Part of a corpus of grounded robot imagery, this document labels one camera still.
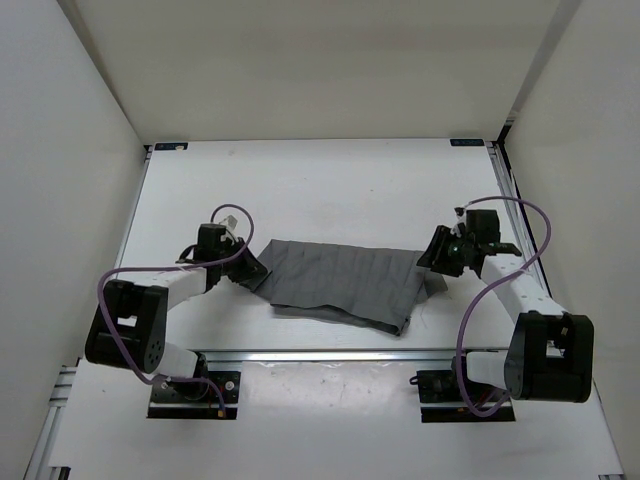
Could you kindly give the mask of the grey pleated skirt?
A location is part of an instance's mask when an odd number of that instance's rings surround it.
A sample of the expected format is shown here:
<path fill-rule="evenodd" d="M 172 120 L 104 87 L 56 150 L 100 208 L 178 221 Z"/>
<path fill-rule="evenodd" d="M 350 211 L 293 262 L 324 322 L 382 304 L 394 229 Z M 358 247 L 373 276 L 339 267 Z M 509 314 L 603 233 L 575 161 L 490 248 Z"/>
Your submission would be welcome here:
<path fill-rule="evenodd" d="M 280 316 L 404 333 L 414 308 L 448 290 L 417 265 L 414 250 L 273 239 L 258 260 L 268 275 L 251 288 Z"/>

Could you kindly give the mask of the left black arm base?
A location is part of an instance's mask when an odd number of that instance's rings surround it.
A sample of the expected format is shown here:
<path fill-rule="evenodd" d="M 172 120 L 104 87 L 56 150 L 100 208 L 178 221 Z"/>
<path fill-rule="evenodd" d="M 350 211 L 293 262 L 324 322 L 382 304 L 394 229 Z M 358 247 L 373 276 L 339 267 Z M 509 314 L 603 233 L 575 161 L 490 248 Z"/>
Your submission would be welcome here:
<path fill-rule="evenodd" d="M 239 370 L 209 370 L 209 380 L 222 396 L 209 384 L 168 383 L 154 386 L 151 391 L 147 417 L 166 420 L 235 420 L 238 414 L 241 372 Z"/>

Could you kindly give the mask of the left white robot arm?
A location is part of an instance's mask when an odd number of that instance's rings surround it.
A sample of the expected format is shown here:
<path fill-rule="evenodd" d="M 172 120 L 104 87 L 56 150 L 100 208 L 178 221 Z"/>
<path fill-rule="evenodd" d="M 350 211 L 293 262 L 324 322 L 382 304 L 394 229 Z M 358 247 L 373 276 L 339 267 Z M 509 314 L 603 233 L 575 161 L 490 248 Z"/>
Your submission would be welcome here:
<path fill-rule="evenodd" d="M 209 292 L 223 278 L 248 290 L 269 274 L 235 235 L 236 219 L 199 227 L 197 241 L 167 270 L 143 271 L 147 279 L 134 283 L 112 279 L 100 288 L 99 305 L 85 344 L 85 357 L 94 364 L 139 372 L 142 376 L 175 379 L 175 388 L 188 400 L 206 395 L 210 377 L 198 353 L 166 341 L 168 312 Z"/>

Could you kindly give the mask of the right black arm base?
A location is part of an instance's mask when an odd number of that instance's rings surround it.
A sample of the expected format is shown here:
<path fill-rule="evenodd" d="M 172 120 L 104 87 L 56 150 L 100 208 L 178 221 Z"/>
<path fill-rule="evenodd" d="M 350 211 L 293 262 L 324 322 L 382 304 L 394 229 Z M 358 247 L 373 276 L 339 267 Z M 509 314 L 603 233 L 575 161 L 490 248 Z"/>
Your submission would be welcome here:
<path fill-rule="evenodd" d="M 478 417 L 464 403 L 452 370 L 418 370 L 409 384 L 417 388 L 421 422 L 446 423 L 504 423 L 516 420 L 513 407 L 505 402 L 490 417 Z"/>

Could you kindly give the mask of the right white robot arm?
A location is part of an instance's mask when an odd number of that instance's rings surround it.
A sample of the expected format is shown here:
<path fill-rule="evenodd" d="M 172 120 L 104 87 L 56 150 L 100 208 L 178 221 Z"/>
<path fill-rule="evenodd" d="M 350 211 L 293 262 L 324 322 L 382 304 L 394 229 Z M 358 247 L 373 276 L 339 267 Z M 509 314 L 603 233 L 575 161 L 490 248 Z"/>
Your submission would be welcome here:
<path fill-rule="evenodd" d="M 594 326 L 548 296 L 521 251 L 501 239 L 496 211 L 462 207 L 453 227 L 440 225 L 417 264 L 449 277 L 470 270 L 484 288 L 467 307 L 449 375 L 452 393 L 467 404 L 485 385 L 502 400 L 584 403 L 592 388 Z M 467 350 L 464 336 L 479 302 L 493 293 L 514 324 L 507 350 Z"/>

